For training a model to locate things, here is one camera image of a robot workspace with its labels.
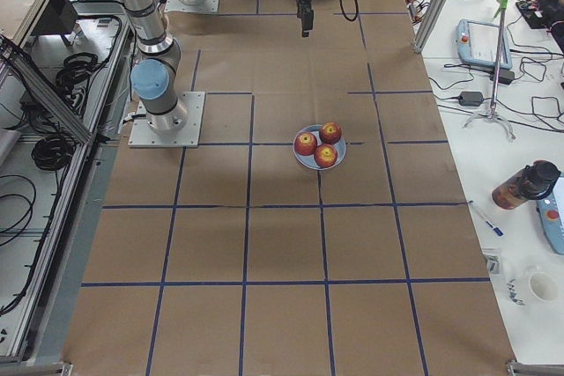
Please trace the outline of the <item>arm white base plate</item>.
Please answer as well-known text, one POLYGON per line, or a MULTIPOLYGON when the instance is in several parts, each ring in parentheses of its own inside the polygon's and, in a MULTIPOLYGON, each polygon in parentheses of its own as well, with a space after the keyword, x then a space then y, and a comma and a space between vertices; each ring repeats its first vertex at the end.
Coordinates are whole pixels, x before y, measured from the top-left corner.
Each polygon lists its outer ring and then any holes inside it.
POLYGON ((149 113, 139 101, 128 146, 131 148, 197 148, 204 113, 205 92, 180 92, 168 114, 149 113))

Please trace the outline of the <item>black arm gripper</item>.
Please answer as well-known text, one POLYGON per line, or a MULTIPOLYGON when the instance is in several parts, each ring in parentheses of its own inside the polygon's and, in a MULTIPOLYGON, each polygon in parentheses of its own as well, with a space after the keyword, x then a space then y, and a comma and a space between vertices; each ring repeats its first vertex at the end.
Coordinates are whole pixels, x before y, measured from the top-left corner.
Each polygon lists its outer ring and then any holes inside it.
POLYGON ((301 20, 301 37, 307 38, 313 29, 314 11, 310 1, 296 0, 297 18, 301 20))

